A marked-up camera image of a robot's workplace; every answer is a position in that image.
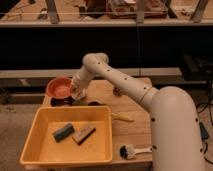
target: wooden block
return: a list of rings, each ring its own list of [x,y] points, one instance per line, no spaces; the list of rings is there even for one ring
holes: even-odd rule
[[[77,144],[81,144],[87,137],[89,137],[96,130],[95,126],[88,123],[79,131],[76,131],[72,138],[75,140]]]

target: wooden table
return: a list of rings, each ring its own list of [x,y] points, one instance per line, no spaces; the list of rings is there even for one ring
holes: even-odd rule
[[[148,78],[139,79],[151,84]],[[115,96],[113,88],[114,86],[106,80],[93,80],[84,99],[85,102],[98,101],[106,104],[112,112],[125,114],[135,120],[134,122],[112,121],[113,160],[109,165],[140,163],[144,167],[149,167],[152,161],[151,154],[140,154],[133,160],[124,160],[119,155],[119,149],[124,144],[133,144],[137,148],[151,146],[150,118],[142,107],[126,95]],[[42,106],[50,106],[48,96],[45,96]]]

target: metal rod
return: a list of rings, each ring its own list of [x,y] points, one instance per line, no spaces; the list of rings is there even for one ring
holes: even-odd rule
[[[58,24],[60,19],[56,9],[55,1],[54,0],[45,0],[45,1],[47,4],[47,12],[50,17],[50,22],[52,24]]]
[[[142,24],[145,18],[145,8],[146,8],[147,0],[139,0],[137,4],[137,16],[136,22],[137,24]]]
[[[191,20],[193,22],[199,23],[202,20],[203,14],[204,14],[204,11],[206,9],[208,2],[209,2],[209,0],[199,0],[198,4],[196,6],[196,9],[191,16]]]

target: sponge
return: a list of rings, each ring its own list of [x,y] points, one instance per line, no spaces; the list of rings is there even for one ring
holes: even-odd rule
[[[71,123],[66,124],[63,128],[58,129],[53,133],[53,136],[56,140],[56,142],[60,142],[64,138],[68,137],[70,134],[75,132],[74,127]]]

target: small yellow object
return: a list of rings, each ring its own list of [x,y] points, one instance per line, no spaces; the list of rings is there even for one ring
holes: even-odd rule
[[[114,120],[122,120],[122,121],[126,121],[126,122],[134,122],[134,119],[126,116],[124,114],[118,114],[118,113],[112,113],[112,118]]]

